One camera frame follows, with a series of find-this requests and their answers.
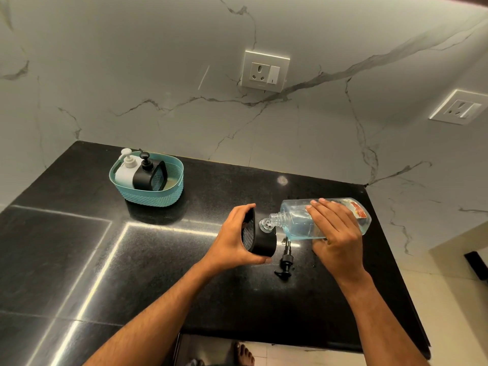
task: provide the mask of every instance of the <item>granite countertop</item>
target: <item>granite countertop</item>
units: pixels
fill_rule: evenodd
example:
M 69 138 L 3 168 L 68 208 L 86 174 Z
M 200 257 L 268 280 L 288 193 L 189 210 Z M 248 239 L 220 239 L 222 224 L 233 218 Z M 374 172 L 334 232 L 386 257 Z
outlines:
M 10 366 L 82 364 L 120 326 L 170 288 L 208 250 L 229 211 L 284 199 L 357 199 L 373 221 L 364 266 L 420 351 L 428 340 L 363 185 L 181 158 L 185 189 L 168 208 L 127 203 L 108 179 L 120 148 L 75 142 L 0 214 L 0 354 Z M 278 234 L 279 241 L 284 237 Z M 270 265 L 216 277 L 181 331 L 273 344 L 361 351 L 356 323 L 333 277 L 294 241 Z

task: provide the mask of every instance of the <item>hand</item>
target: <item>hand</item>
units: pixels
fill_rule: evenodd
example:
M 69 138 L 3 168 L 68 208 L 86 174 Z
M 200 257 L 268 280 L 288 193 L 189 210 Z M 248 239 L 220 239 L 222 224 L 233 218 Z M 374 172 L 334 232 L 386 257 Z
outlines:
M 363 267 L 363 237 L 353 213 L 344 205 L 319 199 L 307 206 L 308 213 L 327 237 L 312 242 L 313 251 L 341 288 L 369 276 Z
M 243 264 L 271 262 L 269 257 L 248 252 L 242 243 L 241 229 L 244 217 L 255 206 L 256 204 L 239 205 L 229 213 L 229 217 L 223 223 L 217 238 L 201 260 L 214 274 Z

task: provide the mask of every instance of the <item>teal basket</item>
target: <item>teal basket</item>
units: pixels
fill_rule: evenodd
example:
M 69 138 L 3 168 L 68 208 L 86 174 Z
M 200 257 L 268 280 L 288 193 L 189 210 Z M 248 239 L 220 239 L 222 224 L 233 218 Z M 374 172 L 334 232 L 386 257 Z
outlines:
M 138 157 L 140 151 L 133 151 L 132 155 Z M 142 204 L 150 205 L 152 207 L 167 207 L 171 204 L 176 203 L 183 192 L 183 163 L 180 159 L 171 157 L 165 154 L 150 153 L 151 159 L 164 160 L 166 164 L 166 169 L 168 171 L 168 178 L 175 178 L 178 180 L 176 184 L 170 187 L 168 190 L 161 191 L 146 191 L 146 190 L 136 190 L 130 187 L 120 186 L 115 183 L 115 171 L 119 169 L 122 164 L 121 160 L 117 160 L 115 164 L 110 169 L 108 177 L 110 181 L 117 187 L 125 200 Z

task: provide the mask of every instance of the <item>electrical outlet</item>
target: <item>electrical outlet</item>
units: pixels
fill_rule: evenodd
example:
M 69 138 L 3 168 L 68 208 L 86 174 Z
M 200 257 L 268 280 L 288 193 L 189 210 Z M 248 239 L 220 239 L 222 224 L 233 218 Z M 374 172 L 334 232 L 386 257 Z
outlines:
M 266 64 L 252 63 L 251 74 L 249 75 L 249 79 L 253 81 L 267 82 L 269 68 L 270 66 Z
M 455 124 L 470 123 L 488 107 L 488 95 L 456 89 L 429 119 Z
M 290 59 L 254 51 L 246 51 L 242 67 L 243 87 L 281 92 L 286 82 Z

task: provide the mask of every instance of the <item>marble wall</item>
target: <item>marble wall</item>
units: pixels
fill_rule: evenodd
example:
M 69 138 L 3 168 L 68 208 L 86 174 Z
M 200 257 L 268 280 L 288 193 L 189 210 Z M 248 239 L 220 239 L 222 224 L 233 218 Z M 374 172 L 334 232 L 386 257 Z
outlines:
M 397 256 L 488 219 L 488 116 L 426 119 L 456 85 L 488 92 L 487 9 L 0 0 L 0 17 L 0 203 L 85 140 L 369 184 Z M 245 49 L 290 57 L 281 93 L 240 86 Z

